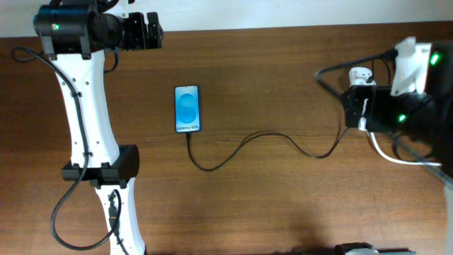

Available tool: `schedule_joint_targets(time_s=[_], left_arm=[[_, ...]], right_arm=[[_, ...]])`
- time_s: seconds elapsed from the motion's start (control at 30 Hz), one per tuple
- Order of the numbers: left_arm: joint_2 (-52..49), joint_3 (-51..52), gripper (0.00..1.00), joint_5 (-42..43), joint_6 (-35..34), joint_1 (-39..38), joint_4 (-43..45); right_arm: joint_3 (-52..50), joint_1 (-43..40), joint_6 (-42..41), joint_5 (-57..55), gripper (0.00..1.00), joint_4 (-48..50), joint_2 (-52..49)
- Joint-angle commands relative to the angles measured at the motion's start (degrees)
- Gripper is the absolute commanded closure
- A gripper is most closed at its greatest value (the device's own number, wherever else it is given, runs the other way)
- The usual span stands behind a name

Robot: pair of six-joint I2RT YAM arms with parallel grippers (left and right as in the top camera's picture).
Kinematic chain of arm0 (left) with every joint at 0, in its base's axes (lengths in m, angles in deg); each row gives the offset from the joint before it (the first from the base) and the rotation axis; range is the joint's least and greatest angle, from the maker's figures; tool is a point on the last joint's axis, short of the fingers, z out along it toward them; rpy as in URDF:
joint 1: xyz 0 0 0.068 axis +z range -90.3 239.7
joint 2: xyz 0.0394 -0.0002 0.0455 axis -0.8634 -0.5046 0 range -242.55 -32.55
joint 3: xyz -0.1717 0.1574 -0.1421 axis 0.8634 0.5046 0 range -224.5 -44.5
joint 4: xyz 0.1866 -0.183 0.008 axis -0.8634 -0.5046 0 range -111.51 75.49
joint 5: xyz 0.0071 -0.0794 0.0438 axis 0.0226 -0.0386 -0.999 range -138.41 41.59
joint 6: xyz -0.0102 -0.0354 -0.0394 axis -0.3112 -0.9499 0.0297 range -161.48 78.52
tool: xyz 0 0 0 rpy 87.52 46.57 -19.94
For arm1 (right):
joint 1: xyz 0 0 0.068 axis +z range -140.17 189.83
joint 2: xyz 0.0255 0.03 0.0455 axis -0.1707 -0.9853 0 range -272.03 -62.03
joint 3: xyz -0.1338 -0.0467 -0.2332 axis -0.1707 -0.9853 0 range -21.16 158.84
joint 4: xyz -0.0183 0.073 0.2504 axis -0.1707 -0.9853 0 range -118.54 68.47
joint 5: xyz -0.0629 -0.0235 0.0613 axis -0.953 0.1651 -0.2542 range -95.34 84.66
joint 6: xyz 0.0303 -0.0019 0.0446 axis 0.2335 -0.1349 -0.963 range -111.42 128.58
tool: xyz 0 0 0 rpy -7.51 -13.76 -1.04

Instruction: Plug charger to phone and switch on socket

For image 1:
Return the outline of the blue Galaxy smartphone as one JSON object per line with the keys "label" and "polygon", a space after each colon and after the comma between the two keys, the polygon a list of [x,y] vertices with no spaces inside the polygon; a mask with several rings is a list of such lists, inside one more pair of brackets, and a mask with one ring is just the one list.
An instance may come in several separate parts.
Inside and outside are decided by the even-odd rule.
{"label": "blue Galaxy smartphone", "polygon": [[198,86],[174,89],[176,132],[198,132],[201,129]]}

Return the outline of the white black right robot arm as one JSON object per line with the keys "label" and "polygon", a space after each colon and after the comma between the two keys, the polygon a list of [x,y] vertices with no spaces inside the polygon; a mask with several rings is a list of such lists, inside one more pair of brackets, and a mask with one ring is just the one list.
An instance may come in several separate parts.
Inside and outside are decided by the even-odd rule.
{"label": "white black right robot arm", "polygon": [[401,137],[423,142],[430,156],[409,150],[411,163],[426,167],[445,185],[446,252],[452,253],[452,42],[406,38],[377,56],[394,63],[388,86],[350,71],[350,87],[340,95],[346,125],[383,133],[399,146]]}

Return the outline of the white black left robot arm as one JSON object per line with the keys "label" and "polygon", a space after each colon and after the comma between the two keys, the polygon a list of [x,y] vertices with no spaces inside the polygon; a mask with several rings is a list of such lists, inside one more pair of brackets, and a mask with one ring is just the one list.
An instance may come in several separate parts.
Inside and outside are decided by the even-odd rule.
{"label": "white black left robot arm", "polygon": [[108,114],[104,76],[107,53],[159,49],[164,31],[155,12],[131,12],[128,1],[52,1],[33,25],[43,56],[57,75],[71,135],[71,158],[62,170],[77,187],[97,193],[111,254],[144,255],[134,201],[139,150],[116,142]]}

